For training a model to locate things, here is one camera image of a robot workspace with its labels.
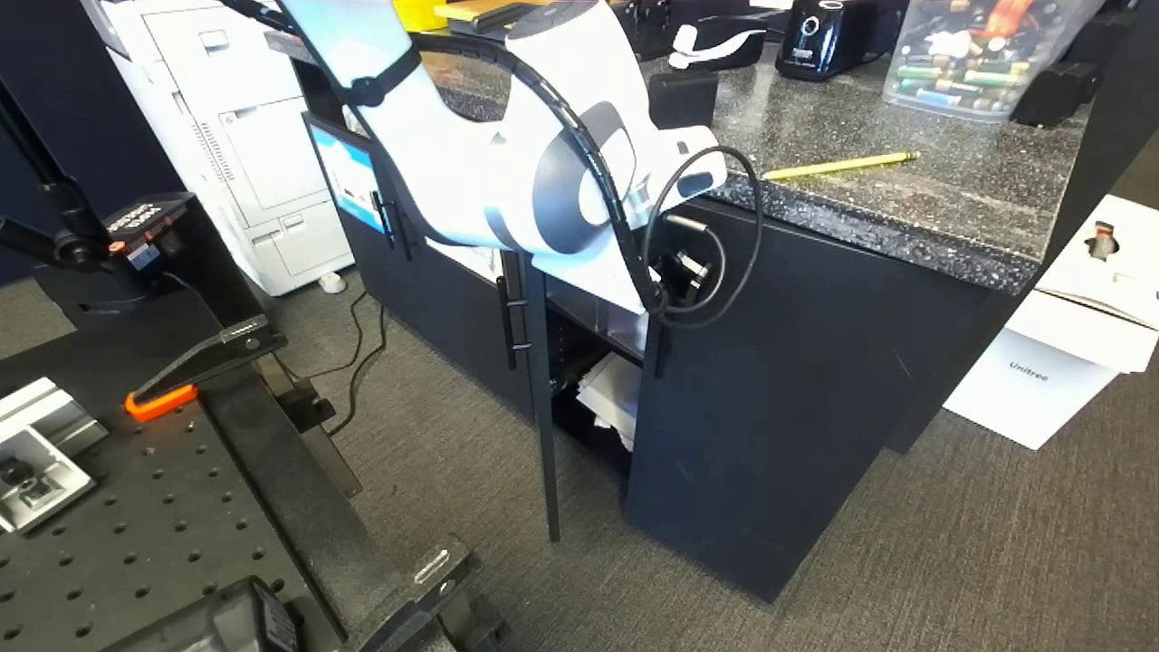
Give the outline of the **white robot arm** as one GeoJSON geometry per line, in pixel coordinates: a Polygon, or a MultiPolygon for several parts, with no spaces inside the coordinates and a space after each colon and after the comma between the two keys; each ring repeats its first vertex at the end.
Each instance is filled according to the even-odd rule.
{"type": "Polygon", "coordinates": [[[659,126],[604,0],[552,0],[507,36],[409,34],[393,0],[279,0],[383,151],[420,233],[529,254],[628,313],[659,306],[645,230],[727,178],[710,126],[659,126]]]}

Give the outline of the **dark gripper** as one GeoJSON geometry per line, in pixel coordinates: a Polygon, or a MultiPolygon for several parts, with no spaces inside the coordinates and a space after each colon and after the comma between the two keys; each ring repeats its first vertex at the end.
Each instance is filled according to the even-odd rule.
{"type": "Polygon", "coordinates": [[[694,216],[663,213],[659,230],[704,237],[714,248],[714,260],[699,260],[688,251],[674,251],[667,256],[659,313],[663,315],[694,315],[722,294],[725,275],[727,275],[727,251],[725,251],[722,237],[694,216]]]}

